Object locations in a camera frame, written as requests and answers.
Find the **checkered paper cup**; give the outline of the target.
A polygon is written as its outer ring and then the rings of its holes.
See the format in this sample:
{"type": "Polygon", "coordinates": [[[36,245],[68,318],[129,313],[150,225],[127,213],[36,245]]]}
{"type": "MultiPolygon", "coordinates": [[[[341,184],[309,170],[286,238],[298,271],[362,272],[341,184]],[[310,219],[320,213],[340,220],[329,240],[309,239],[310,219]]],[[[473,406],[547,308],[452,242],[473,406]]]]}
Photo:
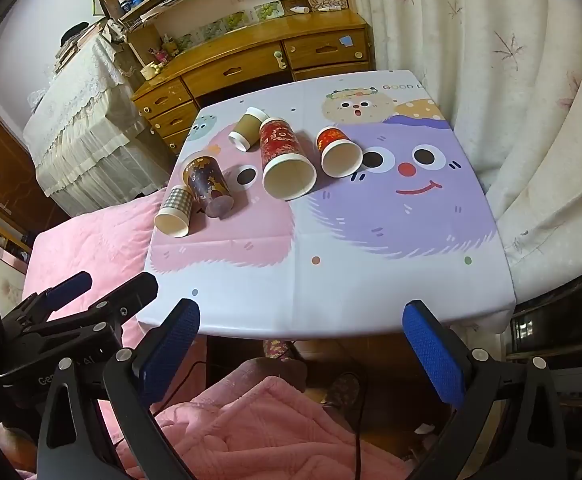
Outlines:
{"type": "Polygon", "coordinates": [[[175,185],[166,194],[154,218],[154,226],[163,234],[184,237],[189,234],[193,195],[190,188],[175,185]]]}

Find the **brown sleeve paper cup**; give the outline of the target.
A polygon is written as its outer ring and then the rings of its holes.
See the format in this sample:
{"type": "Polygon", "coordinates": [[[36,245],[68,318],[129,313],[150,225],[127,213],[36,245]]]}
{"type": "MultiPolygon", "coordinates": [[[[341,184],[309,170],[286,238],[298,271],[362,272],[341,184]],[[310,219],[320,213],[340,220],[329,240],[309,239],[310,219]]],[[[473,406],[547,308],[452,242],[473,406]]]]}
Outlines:
{"type": "Polygon", "coordinates": [[[231,144],[240,152],[247,152],[259,142],[259,128],[269,115],[256,107],[249,107],[228,134],[231,144]]]}

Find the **tall red paper cup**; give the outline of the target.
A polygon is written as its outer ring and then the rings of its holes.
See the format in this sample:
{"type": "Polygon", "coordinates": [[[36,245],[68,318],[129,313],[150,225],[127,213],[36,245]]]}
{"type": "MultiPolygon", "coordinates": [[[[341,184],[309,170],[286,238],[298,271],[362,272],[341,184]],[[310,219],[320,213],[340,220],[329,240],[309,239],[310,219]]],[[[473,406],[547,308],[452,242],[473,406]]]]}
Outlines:
{"type": "Polygon", "coordinates": [[[263,188],[276,200],[295,200],[307,194],[317,181],[317,169],[305,155],[291,126],[269,117],[259,128],[263,188]]]}

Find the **small red paper cup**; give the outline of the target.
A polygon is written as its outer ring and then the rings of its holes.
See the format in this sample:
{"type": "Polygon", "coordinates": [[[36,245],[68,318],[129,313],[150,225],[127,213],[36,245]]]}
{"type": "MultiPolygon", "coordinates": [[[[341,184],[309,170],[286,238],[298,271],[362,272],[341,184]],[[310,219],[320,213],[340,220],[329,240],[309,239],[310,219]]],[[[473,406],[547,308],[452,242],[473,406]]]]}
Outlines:
{"type": "Polygon", "coordinates": [[[351,176],[362,164],[362,148],[338,127],[322,128],[318,132],[316,145],[321,168],[328,177],[341,179],[351,176]]]}

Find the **cartoon monster tablecloth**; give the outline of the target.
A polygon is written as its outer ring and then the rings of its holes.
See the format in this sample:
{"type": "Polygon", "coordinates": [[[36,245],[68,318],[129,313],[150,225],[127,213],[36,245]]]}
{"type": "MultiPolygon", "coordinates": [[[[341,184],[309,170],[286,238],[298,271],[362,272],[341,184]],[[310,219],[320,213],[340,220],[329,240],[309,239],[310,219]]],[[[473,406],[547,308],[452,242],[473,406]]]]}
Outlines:
{"type": "Polygon", "coordinates": [[[217,160],[234,204],[202,210],[183,237],[155,232],[146,270],[164,321],[184,298],[207,335],[335,338],[392,332],[419,299],[445,323],[499,333],[515,305],[507,257],[480,182],[436,103],[409,70],[308,79],[203,108],[180,152],[217,160]],[[249,107],[285,120],[306,157],[335,127],[364,159],[348,176],[318,174],[280,200],[264,188],[259,151],[229,139],[249,107]]]}

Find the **wooden desk with drawers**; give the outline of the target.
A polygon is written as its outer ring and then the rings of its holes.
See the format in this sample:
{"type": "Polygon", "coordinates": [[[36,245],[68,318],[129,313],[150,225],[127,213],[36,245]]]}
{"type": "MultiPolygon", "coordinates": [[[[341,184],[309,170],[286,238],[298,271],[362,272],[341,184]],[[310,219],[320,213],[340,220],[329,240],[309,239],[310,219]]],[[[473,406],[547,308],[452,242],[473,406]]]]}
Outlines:
{"type": "Polygon", "coordinates": [[[204,106],[286,82],[373,70],[371,26],[351,10],[295,14],[177,55],[132,102],[172,151],[204,106]]]}

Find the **white floral curtain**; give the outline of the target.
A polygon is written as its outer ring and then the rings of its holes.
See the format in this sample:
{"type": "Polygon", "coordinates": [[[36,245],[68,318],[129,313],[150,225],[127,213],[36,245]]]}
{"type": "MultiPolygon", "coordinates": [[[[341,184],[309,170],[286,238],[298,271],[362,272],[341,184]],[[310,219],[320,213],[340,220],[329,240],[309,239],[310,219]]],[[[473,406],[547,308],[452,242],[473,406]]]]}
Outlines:
{"type": "Polygon", "coordinates": [[[582,0],[350,0],[483,185],[527,301],[582,275],[582,0]]]}

